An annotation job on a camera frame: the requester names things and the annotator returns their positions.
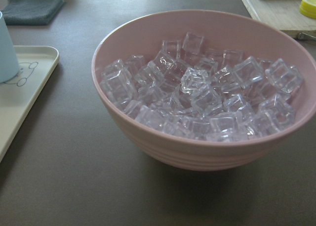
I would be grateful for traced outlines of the clear ice cubes pile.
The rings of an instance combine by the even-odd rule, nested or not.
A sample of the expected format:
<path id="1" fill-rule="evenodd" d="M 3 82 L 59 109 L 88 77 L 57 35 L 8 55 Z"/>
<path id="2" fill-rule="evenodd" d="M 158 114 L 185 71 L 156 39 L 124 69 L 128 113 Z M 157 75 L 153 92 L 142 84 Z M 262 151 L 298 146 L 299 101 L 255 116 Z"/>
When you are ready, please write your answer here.
<path id="1" fill-rule="evenodd" d="M 304 80 L 295 66 L 242 50 L 202 51 L 203 41 L 187 33 L 163 41 L 153 60 L 132 55 L 99 66 L 101 89 L 135 121 L 190 139 L 250 140 L 294 123 L 290 99 Z"/>

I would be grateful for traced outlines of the half lemon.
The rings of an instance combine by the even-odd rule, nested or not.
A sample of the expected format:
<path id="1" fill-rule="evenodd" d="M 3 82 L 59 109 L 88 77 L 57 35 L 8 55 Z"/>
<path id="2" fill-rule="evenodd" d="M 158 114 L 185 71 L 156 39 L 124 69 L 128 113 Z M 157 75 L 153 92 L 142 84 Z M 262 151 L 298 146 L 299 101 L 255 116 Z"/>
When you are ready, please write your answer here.
<path id="1" fill-rule="evenodd" d="M 301 0 L 299 11 L 308 18 L 316 19 L 316 0 Z"/>

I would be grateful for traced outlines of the grey folded cloth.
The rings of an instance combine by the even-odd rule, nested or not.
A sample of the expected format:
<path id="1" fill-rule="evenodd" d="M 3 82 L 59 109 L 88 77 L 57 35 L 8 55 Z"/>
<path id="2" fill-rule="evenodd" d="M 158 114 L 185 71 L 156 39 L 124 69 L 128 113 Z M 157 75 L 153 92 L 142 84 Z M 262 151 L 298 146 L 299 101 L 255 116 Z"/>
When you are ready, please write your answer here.
<path id="1" fill-rule="evenodd" d="M 7 25 L 42 26 L 55 17 L 64 0 L 7 0 L 1 10 Z"/>

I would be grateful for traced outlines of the pink bowl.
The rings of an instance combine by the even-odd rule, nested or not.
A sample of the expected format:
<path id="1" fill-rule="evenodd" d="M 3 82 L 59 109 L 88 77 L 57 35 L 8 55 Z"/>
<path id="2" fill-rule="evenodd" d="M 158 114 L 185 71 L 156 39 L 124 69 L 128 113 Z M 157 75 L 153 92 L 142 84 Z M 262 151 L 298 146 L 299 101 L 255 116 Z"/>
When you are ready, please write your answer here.
<path id="1" fill-rule="evenodd" d="M 187 32 L 203 35 L 205 47 L 241 49 L 247 55 L 283 58 L 296 65 L 304 82 L 292 99 L 297 110 L 295 123 L 280 133 L 254 140 L 200 141 L 171 136 L 144 126 L 108 100 L 99 85 L 101 67 L 132 54 L 143 54 L 151 59 L 162 40 L 180 39 Z M 131 20 L 115 28 L 100 42 L 91 71 L 102 102 L 123 133 L 149 156 L 181 169 L 216 171 L 250 163 L 287 142 L 316 113 L 316 62 L 312 55 L 289 35 L 254 19 L 226 12 L 175 10 Z"/>

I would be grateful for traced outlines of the light blue cup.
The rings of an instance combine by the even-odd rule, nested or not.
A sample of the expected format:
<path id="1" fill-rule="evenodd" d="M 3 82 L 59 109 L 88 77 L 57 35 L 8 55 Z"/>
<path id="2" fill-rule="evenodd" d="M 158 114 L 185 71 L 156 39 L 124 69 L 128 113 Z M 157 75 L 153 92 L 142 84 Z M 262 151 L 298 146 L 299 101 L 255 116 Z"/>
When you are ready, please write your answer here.
<path id="1" fill-rule="evenodd" d="M 0 82 L 4 83 L 19 72 L 19 63 L 13 46 L 11 36 L 4 20 L 2 12 L 0 13 Z"/>

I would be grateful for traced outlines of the cream serving tray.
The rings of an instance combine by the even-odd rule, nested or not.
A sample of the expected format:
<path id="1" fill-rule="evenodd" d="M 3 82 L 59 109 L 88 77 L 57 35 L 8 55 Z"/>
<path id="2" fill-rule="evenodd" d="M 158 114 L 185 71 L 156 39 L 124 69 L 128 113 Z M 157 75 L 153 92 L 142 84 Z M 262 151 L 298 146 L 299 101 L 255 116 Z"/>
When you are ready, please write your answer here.
<path id="1" fill-rule="evenodd" d="M 16 45 L 19 73 L 0 85 L 0 158 L 2 159 L 59 61 L 51 46 Z"/>

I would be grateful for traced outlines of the bamboo cutting board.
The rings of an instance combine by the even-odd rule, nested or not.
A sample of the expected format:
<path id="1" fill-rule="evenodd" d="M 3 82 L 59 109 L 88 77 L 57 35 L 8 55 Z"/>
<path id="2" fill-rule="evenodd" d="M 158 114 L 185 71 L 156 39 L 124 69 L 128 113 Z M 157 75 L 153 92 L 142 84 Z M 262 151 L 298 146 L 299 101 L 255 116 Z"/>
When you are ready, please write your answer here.
<path id="1" fill-rule="evenodd" d="M 241 0 L 252 19 L 293 38 L 300 33 L 316 36 L 316 20 L 301 14 L 301 0 Z"/>

